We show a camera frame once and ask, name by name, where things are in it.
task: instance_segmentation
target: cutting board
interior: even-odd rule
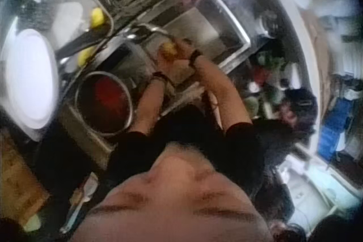
[[[6,129],[0,131],[0,147],[1,217],[24,226],[50,195],[26,165]]]

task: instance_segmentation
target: woman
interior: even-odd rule
[[[111,154],[120,185],[93,208],[73,241],[271,241],[249,196],[264,168],[254,127],[229,78],[176,39],[178,60],[159,51],[158,72],[136,120]],[[217,98],[222,131],[193,106],[157,122],[167,82],[183,66]]]

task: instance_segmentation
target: bracelet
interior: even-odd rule
[[[152,79],[159,79],[159,80],[163,81],[165,84],[170,82],[169,78],[160,71],[153,73]]]
[[[191,57],[189,58],[189,66],[195,68],[195,61],[199,56],[203,55],[198,49],[194,50]]]

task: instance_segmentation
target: dark hair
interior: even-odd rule
[[[289,224],[288,229],[276,237],[276,242],[306,242],[305,230],[297,224]]]
[[[291,111],[297,116],[295,137],[303,139],[314,133],[313,126],[318,115],[316,97],[305,88],[289,89],[285,91],[284,101],[290,103]]]

